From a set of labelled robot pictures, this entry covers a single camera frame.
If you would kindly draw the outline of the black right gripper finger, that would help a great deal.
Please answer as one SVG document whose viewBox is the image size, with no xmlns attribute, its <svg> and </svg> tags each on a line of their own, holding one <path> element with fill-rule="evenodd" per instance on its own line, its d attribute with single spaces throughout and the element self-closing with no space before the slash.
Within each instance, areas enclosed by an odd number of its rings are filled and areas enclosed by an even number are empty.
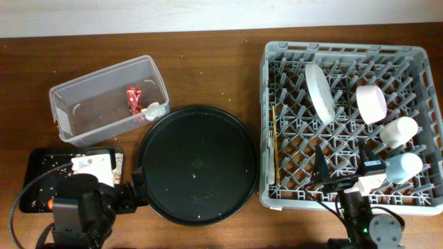
<svg viewBox="0 0 443 249">
<path fill-rule="evenodd" d="M 358 140 L 360 163 L 357 167 L 359 175 L 377 175 L 386 172 L 386 164 L 374 154 L 363 140 Z"/>
<path fill-rule="evenodd" d="M 320 146 L 316 146 L 313 182 L 323 182 L 330 178 L 325 155 Z"/>
</svg>

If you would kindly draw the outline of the light blue cup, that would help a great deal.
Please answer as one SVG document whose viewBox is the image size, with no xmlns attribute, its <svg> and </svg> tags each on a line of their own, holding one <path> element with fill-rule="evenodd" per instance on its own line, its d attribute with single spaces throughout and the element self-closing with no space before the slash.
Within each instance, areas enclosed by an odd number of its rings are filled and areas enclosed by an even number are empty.
<svg viewBox="0 0 443 249">
<path fill-rule="evenodd" d="M 421 158 L 413 153 L 394 156 L 385 161 L 387 181 L 401 185 L 423 169 Z"/>
</svg>

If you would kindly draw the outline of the white paper cup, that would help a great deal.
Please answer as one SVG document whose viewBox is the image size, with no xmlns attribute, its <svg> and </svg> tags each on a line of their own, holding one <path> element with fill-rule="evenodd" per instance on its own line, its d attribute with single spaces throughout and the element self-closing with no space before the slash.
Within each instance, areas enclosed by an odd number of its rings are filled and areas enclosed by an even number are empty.
<svg viewBox="0 0 443 249">
<path fill-rule="evenodd" d="M 418 132 L 417 122 L 410 117 L 400 117 L 386 124 L 380 133 L 381 141 L 389 148 L 404 145 Z"/>
</svg>

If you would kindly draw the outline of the white plastic fork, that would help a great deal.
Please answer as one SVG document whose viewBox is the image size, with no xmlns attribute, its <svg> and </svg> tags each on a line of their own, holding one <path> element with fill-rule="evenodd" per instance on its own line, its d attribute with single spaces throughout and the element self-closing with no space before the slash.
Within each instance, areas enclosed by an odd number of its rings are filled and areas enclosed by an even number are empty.
<svg viewBox="0 0 443 249">
<path fill-rule="evenodd" d="M 268 137 L 268 150 L 269 150 L 269 166 L 268 166 L 268 184 L 273 185 L 275 183 L 275 149 L 274 149 L 274 139 L 273 130 L 269 131 Z"/>
</svg>

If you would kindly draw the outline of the pink bowl with food scraps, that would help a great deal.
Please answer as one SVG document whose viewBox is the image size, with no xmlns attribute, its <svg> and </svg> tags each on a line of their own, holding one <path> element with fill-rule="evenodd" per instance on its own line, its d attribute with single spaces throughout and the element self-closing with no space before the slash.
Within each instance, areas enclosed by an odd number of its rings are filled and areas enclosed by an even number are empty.
<svg viewBox="0 0 443 249">
<path fill-rule="evenodd" d="M 386 100 L 377 85 L 358 86 L 356 101 L 363 121 L 371 125 L 383 120 L 387 114 Z"/>
</svg>

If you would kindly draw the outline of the wooden chopstick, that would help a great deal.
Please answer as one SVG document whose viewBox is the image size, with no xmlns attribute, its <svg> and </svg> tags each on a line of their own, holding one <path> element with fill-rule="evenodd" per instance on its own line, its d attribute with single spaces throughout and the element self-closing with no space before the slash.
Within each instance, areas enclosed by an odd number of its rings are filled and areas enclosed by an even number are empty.
<svg viewBox="0 0 443 249">
<path fill-rule="evenodd" d="M 275 105 L 272 106 L 273 114 L 273 144 L 274 144 L 274 163 L 275 163 L 275 184 L 280 187 L 280 168 L 278 159 L 278 132 L 276 127 L 276 111 Z"/>
</svg>

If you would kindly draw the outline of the white tissue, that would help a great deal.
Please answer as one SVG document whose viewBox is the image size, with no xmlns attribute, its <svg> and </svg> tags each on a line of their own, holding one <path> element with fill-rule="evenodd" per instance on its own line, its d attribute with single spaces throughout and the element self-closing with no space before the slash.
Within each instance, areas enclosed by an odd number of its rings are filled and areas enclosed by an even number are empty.
<svg viewBox="0 0 443 249">
<path fill-rule="evenodd" d="M 142 109 L 145 114 L 145 119 L 148 121 L 154 121 L 157 118 L 161 118 L 166 114 L 165 107 L 161 107 L 158 102 L 151 103 L 147 108 Z"/>
</svg>

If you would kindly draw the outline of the pale grey plate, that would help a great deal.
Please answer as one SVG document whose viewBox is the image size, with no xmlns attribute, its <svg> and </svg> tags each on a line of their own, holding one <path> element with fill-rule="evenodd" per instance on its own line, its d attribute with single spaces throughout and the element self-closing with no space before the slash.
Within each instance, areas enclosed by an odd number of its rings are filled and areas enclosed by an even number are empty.
<svg viewBox="0 0 443 249">
<path fill-rule="evenodd" d="M 332 92 L 325 74 L 317 64 L 308 63 L 305 66 L 305 77 L 316 114 L 325 125 L 331 124 L 336 113 Z"/>
</svg>

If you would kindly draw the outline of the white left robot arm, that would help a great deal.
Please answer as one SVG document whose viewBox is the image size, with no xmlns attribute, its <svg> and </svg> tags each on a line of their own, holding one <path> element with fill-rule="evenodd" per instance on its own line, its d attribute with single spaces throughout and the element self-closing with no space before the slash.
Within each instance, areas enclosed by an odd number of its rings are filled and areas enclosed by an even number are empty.
<svg viewBox="0 0 443 249">
<path fill-rule="evenodd" d="M 70 169 L 73 174 L 57 182 L 56 195 L 48 200 L 46 207 L 52 210 L 54 222 L 41 233 L 36 248 L 101 248 L 113 232 L 117 215 L 134 213 L 148 204 L 141 169 L 133 174 L 135 186 L 128 182 L 115 185 L 111 163 L 107 161 L 77 158 L 41 174 L 39 169 L 39 166 L 28 167 L 26 185 L 11 207 L 9 229 L 18 248 L 23 246 L 15 233 L 15 210 L 33 185 L 52 179 L 56 172 Z"/>
</svg>

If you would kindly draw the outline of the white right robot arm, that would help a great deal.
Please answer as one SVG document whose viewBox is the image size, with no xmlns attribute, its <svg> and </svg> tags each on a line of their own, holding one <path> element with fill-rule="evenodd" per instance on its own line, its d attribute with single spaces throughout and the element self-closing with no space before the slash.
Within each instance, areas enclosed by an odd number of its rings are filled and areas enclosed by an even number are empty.
<svg viewBox="0 0 443 249">
<path fill-rule="evenodd" d="M 345 227 L 346 239 L 331 238 L 326 248 L 364 249 L 401 248 L 400 241 L 405 221 L 398 214 L 381 206 L 372 206 L 368 197 L 386 179 L 386 164 L 372 152 L 366 143 L 358 140 L 359 165 L 355 173 L 331 177 L 321 147 L 316 147 L 314 174 L 302 189 L 320 206 L 336 216 Z M 308 189 L 321 185 L 322 193 L 335 193 L 335 208 L 325 205 Z"/>
</svg>

